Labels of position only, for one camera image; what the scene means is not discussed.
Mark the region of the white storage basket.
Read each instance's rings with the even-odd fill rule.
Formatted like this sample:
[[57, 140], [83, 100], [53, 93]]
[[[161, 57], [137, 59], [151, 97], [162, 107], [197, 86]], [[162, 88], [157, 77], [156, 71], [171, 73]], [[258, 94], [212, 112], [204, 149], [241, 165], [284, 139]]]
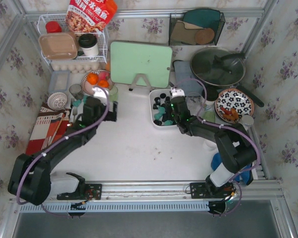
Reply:
[[[155, 115], [160, 115], [162, 114], [162, 109], [158, 109], [159, 106], [155, 106], [155, 102], [154, 99], [156, 97], [160, 97], [161, 94], [165, 94], [166, 97], [170, 97], [170, 89], [155, 89], [152, 90], [149, 94], [149, 104], [150, 104], [150, 116], [151, 116], [151, 123], [153, 124], [153, 127], [158, 129], [158, 130], [174, 130], [174, 129], [178, 129], [176, 124], [170, 124], [170, 122], [165, 122], [165, 114], [163, 114], [159, 119], [157, 119], [157, 117]], [[161, 98], [161, 105], [164, 103], [166, 98]], [[155, 125], [153, 123], [154, 120], [159, 120], [162, 122], [161, 126]]]

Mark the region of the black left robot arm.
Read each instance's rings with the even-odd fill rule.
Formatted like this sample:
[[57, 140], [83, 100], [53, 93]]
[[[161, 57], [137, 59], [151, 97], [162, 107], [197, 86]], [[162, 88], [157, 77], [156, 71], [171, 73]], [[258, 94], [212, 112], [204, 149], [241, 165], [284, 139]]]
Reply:
[[89, 96], [74, 124], [56, 142], [32, 155], [20, 154], [14, 163], [7, 190], [19, 205], [41, 205], [51, 192], [53, 168], [96, 135], [103, 121], [117, 121], [118, 102]]

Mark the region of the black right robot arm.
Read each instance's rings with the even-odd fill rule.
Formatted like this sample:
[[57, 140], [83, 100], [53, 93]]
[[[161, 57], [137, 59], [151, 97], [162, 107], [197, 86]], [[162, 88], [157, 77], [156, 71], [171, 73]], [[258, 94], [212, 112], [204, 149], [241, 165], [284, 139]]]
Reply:
[[215, 198], [243, 172], [260, 164], [260, 154], [248, 132], [239, 124], [223, 125], [191, 115], [184, 96], [173, 97], [168, 103], [179, 131], [214, 142], [222, 159], [205, 180], [206, 195]]

